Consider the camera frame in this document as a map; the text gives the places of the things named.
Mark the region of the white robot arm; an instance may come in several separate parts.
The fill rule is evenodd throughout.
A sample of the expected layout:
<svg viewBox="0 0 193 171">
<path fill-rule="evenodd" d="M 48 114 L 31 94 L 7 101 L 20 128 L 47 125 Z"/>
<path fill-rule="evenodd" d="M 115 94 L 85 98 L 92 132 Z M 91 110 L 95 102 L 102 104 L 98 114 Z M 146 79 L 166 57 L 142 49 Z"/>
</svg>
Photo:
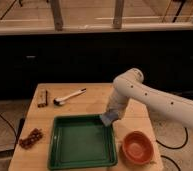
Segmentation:
<svg viewBox="0 0 193 171">
<path fill-rule="evenodd" d="M 113 92 L 106 112 L 101 116 L 108 126 L 122 119 L 130 99 L 135 99 L 193 129 L 193 101 L 159 91 L 143 84 L 143 73 L 132 68 L 117 76 L 113 81 Z"/>
</svg>

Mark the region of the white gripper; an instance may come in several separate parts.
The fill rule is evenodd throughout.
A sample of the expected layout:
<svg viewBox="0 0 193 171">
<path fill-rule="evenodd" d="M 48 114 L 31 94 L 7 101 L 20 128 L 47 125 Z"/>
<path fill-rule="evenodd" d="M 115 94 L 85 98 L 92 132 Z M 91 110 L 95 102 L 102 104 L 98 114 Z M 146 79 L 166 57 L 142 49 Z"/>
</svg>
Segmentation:
<svg viewBox="0 0 193 171">
<path fill-rule="evenodd" d="M 118 120 L 122 120 L 129 103 L 129 98 L 113 90 L 108 99 L 107 111 L 113 111 L 118 114 Z"/>
</svg>

